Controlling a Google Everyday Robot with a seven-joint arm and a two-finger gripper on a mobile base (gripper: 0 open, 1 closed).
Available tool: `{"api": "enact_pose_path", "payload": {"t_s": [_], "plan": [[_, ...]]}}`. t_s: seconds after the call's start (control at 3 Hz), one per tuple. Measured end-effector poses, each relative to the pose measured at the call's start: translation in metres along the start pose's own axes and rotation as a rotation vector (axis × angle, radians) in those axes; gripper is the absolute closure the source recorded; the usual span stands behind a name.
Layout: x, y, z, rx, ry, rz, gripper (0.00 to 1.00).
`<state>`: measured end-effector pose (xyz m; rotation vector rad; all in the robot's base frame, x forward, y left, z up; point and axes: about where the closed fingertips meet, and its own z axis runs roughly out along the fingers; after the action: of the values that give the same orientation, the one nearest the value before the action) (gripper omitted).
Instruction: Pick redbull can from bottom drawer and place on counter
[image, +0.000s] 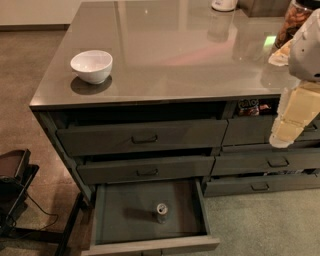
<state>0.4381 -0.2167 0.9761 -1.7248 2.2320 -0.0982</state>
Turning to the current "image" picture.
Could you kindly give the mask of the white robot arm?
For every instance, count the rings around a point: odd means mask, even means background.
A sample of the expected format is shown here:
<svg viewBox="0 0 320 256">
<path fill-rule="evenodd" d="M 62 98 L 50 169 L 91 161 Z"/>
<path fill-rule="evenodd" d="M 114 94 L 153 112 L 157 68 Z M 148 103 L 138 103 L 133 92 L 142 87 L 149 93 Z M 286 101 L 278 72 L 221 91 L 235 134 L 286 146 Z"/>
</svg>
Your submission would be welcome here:
<svg viewBox="0 0 320 256">
<path fill-rule="evenodd" d="M 320 9 L 316 9 L 285 44 L 289 73 L 299 84 L 281 94 L 269 143 L 275 148 L 293 144 L 320 113 Z"/>
</svg>

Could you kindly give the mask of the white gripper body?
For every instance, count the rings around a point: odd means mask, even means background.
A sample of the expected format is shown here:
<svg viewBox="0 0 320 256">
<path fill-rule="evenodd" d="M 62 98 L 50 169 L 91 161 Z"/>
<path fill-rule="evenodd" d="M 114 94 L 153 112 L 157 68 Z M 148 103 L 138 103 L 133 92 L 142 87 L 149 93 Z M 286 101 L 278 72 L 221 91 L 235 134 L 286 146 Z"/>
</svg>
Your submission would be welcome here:
<svg viewBox="0 0 320 256">
<path fill-rule="evenodd" d="M 287 148 L 294 141 L 291 125 L 283 120 L 283 116 L 285 110 L 288 107 L 291 93 L 291 89 L 285 88 L 282 91 L 279 100 L 277 117 L 273 122 L 271 135 L 269 137 L 269 143 L 275 148 Z"/>
</svg>

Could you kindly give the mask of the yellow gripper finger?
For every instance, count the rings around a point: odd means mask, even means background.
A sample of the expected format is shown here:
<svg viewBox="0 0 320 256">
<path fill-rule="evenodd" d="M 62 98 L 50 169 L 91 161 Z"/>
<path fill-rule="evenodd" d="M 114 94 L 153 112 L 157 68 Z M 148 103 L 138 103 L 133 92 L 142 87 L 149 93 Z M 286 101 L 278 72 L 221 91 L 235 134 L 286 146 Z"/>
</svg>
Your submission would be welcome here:
<svg viewBox="0 0 320 256">
<path fill-rule="evenodd" d="M 301 81 L 294 88 L 288 89 L 292 93 L 283 120 L 291 125 L 295 141 L 320 113 L 320 83 Z"/>
</svg>

